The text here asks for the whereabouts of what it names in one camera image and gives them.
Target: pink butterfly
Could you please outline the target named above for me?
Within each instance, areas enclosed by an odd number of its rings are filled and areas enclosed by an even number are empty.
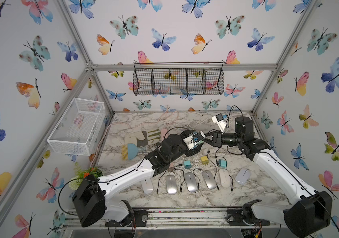
[[[324,171],[324,175],[323,174],[319,174],[318,175],[320,182],[323,184],[322,186],[327,188],[332,195],[335,198],[338,198],[337,196],[335,196],[335,194],[332,191],[338,191],[339,192],[339,184],[334,184],[332,185],[332,179],[333,179],[333,174],[332,172],[326,170]]]
[[[45,6],[48,5],[48,0],[21,0],[25,6],[30,6],[29,15],[34,22],[41,25],[41,16],[44,16],[48,21],[52,22],[53,14]]]
[[[286,131],[288,132],[294,132],[294,129],[292,126],[288,123],[291,121],[291,119],[287,119],[287,114],[286,111],[282,113],[282,118],[278,118],[277,125],[281,126],[281,134],[283,136],[286,135]]]
[[[60,172],[58,171],[58,168],[55,168],[53,174],[52,174],[52,180],[51,182],[48,182],[48,180],[45,178],[46,182],[49,186],[42,189],[39,193],[37,193],[36,198],[41,199],[44,201],[46,197],[48,197],[48,202],[53,203],[56,201],[57,197],[55,195],[55,192],[57,192],[57,189],[62,188],[63,184],[65,183],[63,178],[58,179],[60,176]]]
[[[296,77],[295,79],[295,91],[294,93],[298,90],[298,93],[301,96],[304,96],[306,94],[306,83],[307,80],[309,79],[310,73],[309,72],[305,72],[303,73],[303,75],[300,77],[300,79],[298,81],[296,81]]]
[[[278,98],[278,92],[275,92],[271,100],[273,101],[273,104],[277,105],[279,108],[279,103],[283,100],[283,96]]]
[[[225,88],[226,92],[224,93],[224,96],[227,97],[231,94],[234,98],[238,97],[239,96],[238,92],[242,92],[242,90],[244,90],[245,87],[237,88],[237,86],[238,84],[236,84],[233,88],[230,84],[227,84]]]
[[[32,226],[32,219],[34,218],[33,213],[32,216],[30,217],[30,221],[27,222],[23,216],[21,216],[20,214],[17,215],[14,218],[14,221],[16,222],[16,226],[18,227],[24,227],[24,229],[22,229],[21,231],[19,231],[16,235],[12,236],[12,238],[28,238],[29,235],[31,235],[32,233],[30,232],[30,227]]]

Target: wall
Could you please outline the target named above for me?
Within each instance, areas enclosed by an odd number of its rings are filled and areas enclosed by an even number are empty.
[[[323,5],[315,10],[298,39],[298,47],[301,47],[301,50],[290,56],[282,66],[282,68],[288,70],[288,73],[279,84],[277,78],[274,79],[266,93],[267,99],[262,102],[257,111],[257,117],[259,123],[261,123],[262,113],[265,112],[265,117],[268,115],[268,118],[272,120],[273,124],[268,129],[264,124],[261,124],[262,131],[264,131],[268,140],[274,138],[275,150],[289,168],[318,191],[323,190],[332,195],[322,186],[321,181],[325,183],[324,186],[333,191],[335,197],[333,197],[331,214],[336,216],[334,219],[339,225],[339,160],[336,159],[339,154],[332,156],[331,152],[325,153],[327,146],[325,144],[329,144],[326,132],[330,132],[336,143],[339,144],[339,77],[334,79],[336,86],[332,85],[332,88],[327,87],[328,82],[322,80],[326,78],[330,80],[339,74],[339,64],[334,64],[336,59],[339,58],[339,18],[330,17],[333,15],[339,16],[339,1],[336,0],[324,1]],[[321,34],[323,27],[328,29],[325,34],[335,34],[337,38],[334,39],[335,35],[331,35],[332,40],[327,42],[329,48],[321,55],[317,53],[317,50],[308,52],[307,45],[311,39],[311,31],[316,28]],[[325,38],[328,39],[329,37],[323,37],[320,42],[321,45]],[[327,75],[332,71],[334,72],[333,76]],[[309,78],[306,83],[306,93],[303,95],[303,79],[298,86],[299,90],[295,92],[296,83],[293,78],[296,77],[299,80],[305,72],[309,73]],[[278,96],[284,96],[283,101],[279,102],[280,107],[272,102],[272,96],[275,92],[278,92]],[[310,119],[317,122],[310,121],[308,128],[303,126],[303,116],[300,117],[300,114],[304,114],[306,105],[309,105],[310,113],[313,116]],[[285,111],[287,112],[287,119],[291,119],[288,124],[292,126],[294,131],[282,135],[281,127],[277,125],[277,121]],[[308,170],[303,166],[299,168],[294,166],[298,162],[294,159],[291,150],[296,150],[299,143],[301,155],[298,157],[304,156],[302,160],[307,165]],[[330,183],[330,172],[333,175],[332,184]],[[319,233],[323,237],[339,237],[337,229],[332,224]]]

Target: computer mouse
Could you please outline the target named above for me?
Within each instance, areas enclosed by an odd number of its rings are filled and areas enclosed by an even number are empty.
[[[145,194],[150,194],[153,192],[153,185],[151,178],[147,178],[141,181],[142,183],[142,188]]]
[[[191,193],[194,193],[197,191],[197,183],[196,183],[196,177],[193,173],[188,172],[184,175],[186,186],[188,188],[188,191]]]
[[[217,187],[217,183],[216,180],[214,179],[212,172],[210,172],[209,170],[204,170],[202,172],[202,175],[209,189],[214,189]]]
[[[219,173],[221,186],[224,188],[229,188],[230,187],[229,172],[226,169],[220,169],[218,173]]]
[[[170,174],[166,177],[167,182],[167,192],[169,195],[174,195],[177,193],[176,178],[174,175]]]

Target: black cable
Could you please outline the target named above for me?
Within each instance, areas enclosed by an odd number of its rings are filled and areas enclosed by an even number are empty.
[[[160,183],[160,179],[166,174],[167,170],[164,170],[164,174],[159,178],[159,181],[157,182],[157,189],[156,189],[156,193],[159,193],[159,183]]]
[[[281,231],[281,226],[282,226],[282,224],[281,224],[281,225],[279,225],[279,230],[278,230],[278,233],[277,233],[277,235],[276,235],[274,238],[277,238],[277,236],[279,235],[279,232]]]
[[[183,185],[183,183],[185,182],[185,175],[184,175],[184,170],[182,170],[182,169],[176,169],[176,167],[177,167],[177,166],[180,166],[180,165],[181,165],[181,164],[179,164],[179,165],[176,165],[176,166],[175,166],[175,170],[179,170],[179,171],[181,170],[181,171],[183,172],[183,178],[184,178],[184,180],[183,180],[183,182],[182,182],[182,183],[181,183],[181,185],[180,185],[180,192],[181,192],[181,191],[182,191],[182,188],[181,188],[181,186],[182,186],[182,185]]]

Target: butterfly wallpaper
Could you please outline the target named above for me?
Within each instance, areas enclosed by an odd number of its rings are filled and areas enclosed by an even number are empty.
[[[292,14],[303,13],[308,2],[294,1]],[[339,227],[339,19],[327,17],[332,12],[339,14],[339,0],[316,8],[268,90],[260,90],[267,99],[256,113],[277,156],[305,182],[332,197],[331,216]],[[318,233],[320,238],[339,237],[332,221]]]

